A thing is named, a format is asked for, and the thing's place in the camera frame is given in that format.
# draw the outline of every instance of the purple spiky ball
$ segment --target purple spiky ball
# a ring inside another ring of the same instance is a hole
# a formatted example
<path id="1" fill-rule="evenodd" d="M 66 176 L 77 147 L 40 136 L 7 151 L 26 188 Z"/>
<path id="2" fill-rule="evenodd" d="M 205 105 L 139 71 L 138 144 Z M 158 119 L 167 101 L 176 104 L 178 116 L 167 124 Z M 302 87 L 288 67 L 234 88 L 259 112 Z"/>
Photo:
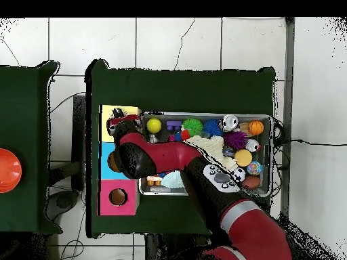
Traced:
<path id="1" fill-rule="evenodd" d="M 235 150 L 245 148 L 247 141 L 247 134 L 242 131 L 231 131 L 224 134 L 224 143 Z"/>

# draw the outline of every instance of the plastic bin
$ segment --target plastic bin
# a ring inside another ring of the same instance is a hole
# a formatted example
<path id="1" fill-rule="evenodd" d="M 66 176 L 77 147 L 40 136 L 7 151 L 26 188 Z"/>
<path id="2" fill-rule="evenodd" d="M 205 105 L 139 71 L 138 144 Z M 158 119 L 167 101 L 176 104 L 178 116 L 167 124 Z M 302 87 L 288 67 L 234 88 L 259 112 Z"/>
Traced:
<path id="1" fill-rule="evenodd" d="M 183 113 L 183 112 L 145 112 L 142 117 L 142 132 L 145 139 L 148 140 L 149 132 L 146 128 L 147 121 L 150 118 L 157 118 L 161 121 L 161 130 L 156 134 L 160 142 L 166 142 L 168 137 L 177 131 L 168 131 L 166 129 L 167 121 L 184 121 L 188 118 L 197 118 L 202 123 L 205 121 L 215 118 L 221 119 L 226 114 L 208 114 L 208 113 Z M 240 123 L 249 122 L 252 120 L 259 120 L 264 125 L 264 131 L 253 139 L 256 139 L 262 146 L 258 152 L 252 153 L 253 160 L 258 161 L 264 167 L 263 172 L 260 175 L 260 187 L 247 191 L 261 197 L 268 196 L 272 190 L 272 160 L 273 160 L 273 119 L 271 116 L 263 114 L 234 114 L 239 119 Z M 145 195 L 162 195 L 162 196 L 187 196 L 187 192 L 184 188 L 169 189 L 164 186 L 148 186 L 146 178 L 142 178 L 139 182 L 140 192 Z"/>

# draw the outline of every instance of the green spiky ball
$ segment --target green spiky ball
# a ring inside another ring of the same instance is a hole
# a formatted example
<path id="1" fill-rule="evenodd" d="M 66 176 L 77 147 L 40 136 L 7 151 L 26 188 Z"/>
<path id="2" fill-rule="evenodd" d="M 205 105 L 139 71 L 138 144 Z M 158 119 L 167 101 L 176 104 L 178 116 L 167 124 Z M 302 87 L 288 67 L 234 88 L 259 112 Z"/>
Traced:
<path id="1" fill-rule="evenodd" d="M 191 137 L 200 134 L 200 132 L 203 130 L 202 122 L 196 118 L 189 118 L 188 120 L 185 120 L 182 126 L 183 128 L 189 130 L 189 135 Z"/>

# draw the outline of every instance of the blue spiky ball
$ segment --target blue spiky ball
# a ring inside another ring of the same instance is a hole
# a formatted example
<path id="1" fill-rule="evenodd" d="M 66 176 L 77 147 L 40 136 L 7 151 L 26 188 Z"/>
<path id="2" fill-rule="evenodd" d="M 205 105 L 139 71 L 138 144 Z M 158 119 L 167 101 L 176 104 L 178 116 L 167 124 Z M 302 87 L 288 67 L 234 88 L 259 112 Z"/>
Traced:
<path id="1" fill-rule="evenodd" d="M 215 119 L 206 121 L 205 124 L 203 125 L 203 131 L 205 131 L 206 133 L 209 133 L 211 137 L 213 135 L 218 135 L 221 137 L 223 135 L 223 131 L 220 129 L 220 126 L 218 123 L 219 123 L 219 120 L 215 120 Z"/>

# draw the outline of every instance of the dark green table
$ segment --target dark green table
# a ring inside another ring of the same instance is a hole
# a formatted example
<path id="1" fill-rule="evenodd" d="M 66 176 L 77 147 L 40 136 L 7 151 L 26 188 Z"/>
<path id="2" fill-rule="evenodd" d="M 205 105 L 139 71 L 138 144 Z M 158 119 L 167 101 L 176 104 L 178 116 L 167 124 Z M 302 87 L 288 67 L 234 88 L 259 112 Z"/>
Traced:
<path id="1" fill-rule="evenodd" d="M 141 196 L 135 216 L 97 216 L 99 105 L 144 111 L 267 114 L 272 116 L 273 68 L 209 72 L 109 69 L 94 60 L 87 83 L 86 180 L 89 236 L 117 233 L 209 234 L 187 196 Z"/>
<path id="2" fill-rule="evenodd" d="M 61 233 L 45 216 L 49 182 L 47 85 L 56 62 L 36 68 L 0 66 L 0 148 L 22 163 L 22 179 L 0 194 L 0 232 Z"/>

